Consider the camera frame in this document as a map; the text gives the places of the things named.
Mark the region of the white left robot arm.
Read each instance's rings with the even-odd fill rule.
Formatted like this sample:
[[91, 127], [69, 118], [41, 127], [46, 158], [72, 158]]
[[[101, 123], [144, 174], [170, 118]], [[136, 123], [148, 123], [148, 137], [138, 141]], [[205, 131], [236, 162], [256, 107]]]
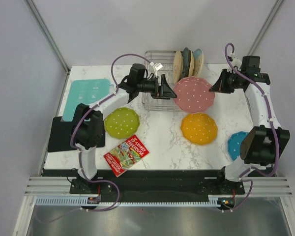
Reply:
[[114, 92], [90, 105], [81, 103], [76, 107], [70, 146], [78, 151], [78, 174], [83, 178], [81, 188], [87, 193], [94, 193], [98, 188], [98, 181], [93, 178], [97, 174], [95, 149], [101, 140], [104, 119], [114, 110], [130, 103], [141, 92], [149, 93], [153, 99], [177, 98], [165, 74], [161, 74], [161, 82], [158, 81], [157, 72], [163, 65], [153, 62], [149, 65], [153, 69], [150, 76], [144, 65], [135, 63], [129, 74], [116, 85]]

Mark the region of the pink polka dot plate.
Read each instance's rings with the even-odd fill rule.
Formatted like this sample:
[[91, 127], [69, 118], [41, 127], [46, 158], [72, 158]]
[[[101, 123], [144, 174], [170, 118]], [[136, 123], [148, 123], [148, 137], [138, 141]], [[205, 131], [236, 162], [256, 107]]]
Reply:
[[184, 112], [195, 114], [205, 112], [213, 106], [215, 93], [210, 91], [212, 85], [203, 78], [187, 77], [174, 86], [177, 98], [175, 104]]

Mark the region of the green polka dot plate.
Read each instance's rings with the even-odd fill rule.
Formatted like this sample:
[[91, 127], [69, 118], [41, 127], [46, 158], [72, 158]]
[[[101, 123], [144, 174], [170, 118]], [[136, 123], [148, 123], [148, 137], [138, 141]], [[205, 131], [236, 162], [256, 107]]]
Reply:
[[104, 120], [105, 131], [113, 138], [127, 139], [135, 134], [140, 126], [139, 115], [130, 108], [114, 110]]

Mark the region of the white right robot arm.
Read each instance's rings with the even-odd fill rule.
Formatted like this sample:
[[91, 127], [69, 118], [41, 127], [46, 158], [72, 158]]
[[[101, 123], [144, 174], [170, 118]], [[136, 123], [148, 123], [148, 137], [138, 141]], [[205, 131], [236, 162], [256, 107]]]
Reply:
[[241, 142], [239, 157], [223, 168], [224, 177], [215, 181], [216, 190], [228, 193], [233, 181], [239, 182], [256, 171], [264, 177], [275, 174], [279, 158], [285, 149], [290, 132], [279, 123], [270, 97], [270, 78], [259, 67], [259, 56], [244, 56], [242, 60], [226, 56], [228, 68], [223, 69], [209, 89], [214, 93], [244, 92], [253, 128]]

